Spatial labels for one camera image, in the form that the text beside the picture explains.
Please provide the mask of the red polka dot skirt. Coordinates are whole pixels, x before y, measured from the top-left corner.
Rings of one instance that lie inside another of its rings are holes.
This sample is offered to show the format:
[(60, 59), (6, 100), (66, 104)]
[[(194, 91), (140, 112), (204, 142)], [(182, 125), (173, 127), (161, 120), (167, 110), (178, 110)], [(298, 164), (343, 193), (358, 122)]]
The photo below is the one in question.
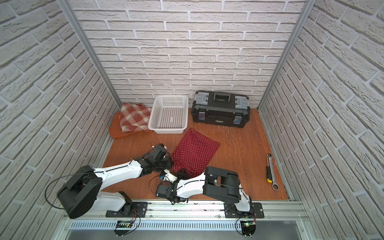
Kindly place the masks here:
[(190, 178), (199, 176), (205, 171), (220, 145), (194, 129), (188, 129), (171, 155), (174, 163), (172, 171), (177, 173), (185, 170)]

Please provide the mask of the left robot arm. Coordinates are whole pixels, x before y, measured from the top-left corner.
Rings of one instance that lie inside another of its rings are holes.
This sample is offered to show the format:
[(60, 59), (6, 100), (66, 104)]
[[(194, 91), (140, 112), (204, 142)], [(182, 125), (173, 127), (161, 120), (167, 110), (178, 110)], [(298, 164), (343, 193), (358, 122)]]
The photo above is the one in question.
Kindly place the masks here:
[(104, 211), (107, 218), (133, 217), (136, 211), (125, 192), (107, 193), (103, 190), (125, 180), (169, 170), (173, 164), (167, 148), (158, 144), (143, 156), (124, 164), (96, 169), (83, 166), (69, 175), (69, 180), (58, 190), (60, 209), (65, 210), (70, 219), (97, 211)]

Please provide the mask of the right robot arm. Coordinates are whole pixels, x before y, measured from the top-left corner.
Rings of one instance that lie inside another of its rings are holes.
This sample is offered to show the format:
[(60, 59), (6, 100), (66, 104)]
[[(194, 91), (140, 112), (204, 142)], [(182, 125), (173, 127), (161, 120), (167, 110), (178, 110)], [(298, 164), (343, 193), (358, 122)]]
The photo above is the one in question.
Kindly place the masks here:
[(227, 207), (234, 207), (235, 215), (248, 217), (255, 213), (252, 199), (242, 188), (236, 172), (207, 167), (202, 174), (191, 178), (185, 169), (180, 170), (176, 176), (165, 170), (161, 179), (166, 184), (159, 184), (155, 195), (172, 204), (184, 203), (192, 196), (204, 195), (225, 203)]

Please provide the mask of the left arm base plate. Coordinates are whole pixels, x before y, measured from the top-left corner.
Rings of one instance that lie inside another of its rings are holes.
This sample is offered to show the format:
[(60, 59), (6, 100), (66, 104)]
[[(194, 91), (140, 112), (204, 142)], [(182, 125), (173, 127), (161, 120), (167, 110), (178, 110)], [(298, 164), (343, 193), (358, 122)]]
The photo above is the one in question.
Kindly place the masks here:
[(132, 202), (125, 204), (119, 211), (107, 211), (107, 218), (144, 218), (147, 212), (148, 202)]

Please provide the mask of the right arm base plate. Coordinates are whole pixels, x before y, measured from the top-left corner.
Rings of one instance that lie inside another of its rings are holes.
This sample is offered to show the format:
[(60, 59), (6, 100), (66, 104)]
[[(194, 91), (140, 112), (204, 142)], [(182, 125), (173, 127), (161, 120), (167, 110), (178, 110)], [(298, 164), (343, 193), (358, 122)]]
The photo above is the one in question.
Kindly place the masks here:
[(238, 219), (238, 218), (256, 218), (263, 219), (264, 209), (261, 203), (252, 202), (250, 210), (248, 212), (239, 211), (234, 204), (224, 203), (225, 217), (227, 219)]

